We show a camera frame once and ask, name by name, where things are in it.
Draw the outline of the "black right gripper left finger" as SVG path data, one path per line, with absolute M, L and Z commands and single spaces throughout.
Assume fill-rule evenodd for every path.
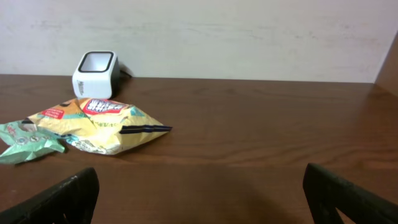
M 87 223 L 93 218 L 100 184 L 89 167 L 1 212 L 1 223 Z

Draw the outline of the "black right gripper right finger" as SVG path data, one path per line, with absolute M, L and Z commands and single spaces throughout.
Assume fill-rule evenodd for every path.
M 309 163 L 303 190 L 315 223 L 343 223 L 338 212 L 355 223 L 397 223 L 397 205 Z

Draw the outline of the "teal wet wipes pack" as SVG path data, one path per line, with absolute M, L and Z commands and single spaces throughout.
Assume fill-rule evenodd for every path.
M 1 164 L 15 165 L 53 152 L 65 152 L 52 133 L 22 120 L 1 124 L 1 139 L 9 146 L 1 153 Z

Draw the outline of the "yellow snack bag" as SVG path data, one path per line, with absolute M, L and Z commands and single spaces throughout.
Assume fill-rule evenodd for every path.
M 172 130 L 138 107 L 96 98 L 72 99 L 26 117 L 29 129 L 43 129 L 75 148 L 116 155 Z

